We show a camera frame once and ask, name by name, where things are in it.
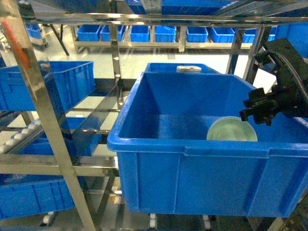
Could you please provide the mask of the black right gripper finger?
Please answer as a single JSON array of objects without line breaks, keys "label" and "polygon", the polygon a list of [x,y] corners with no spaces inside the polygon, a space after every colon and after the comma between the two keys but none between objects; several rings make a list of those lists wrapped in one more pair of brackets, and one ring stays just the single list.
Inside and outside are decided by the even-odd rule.
[{"label": "black right gripper finger", "polygon": [[273,92],[265,93],[263,88],[258,88],[248,93],[249,99],[243,101],[245,109],[239,112],[242,121],[247,122],[253,116],[257,125],[272,125],[272,119],[279,113],[276,95]]}]

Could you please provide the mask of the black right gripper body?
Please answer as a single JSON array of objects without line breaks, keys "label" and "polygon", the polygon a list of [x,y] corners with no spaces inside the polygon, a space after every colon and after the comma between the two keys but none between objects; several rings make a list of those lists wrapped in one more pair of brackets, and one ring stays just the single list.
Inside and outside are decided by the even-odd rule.
[{"label": "black right gripper body", "polygon": [[287,117],[308,117],[308,99],[296,83],[276,84],[271,87],[278,108]]}]

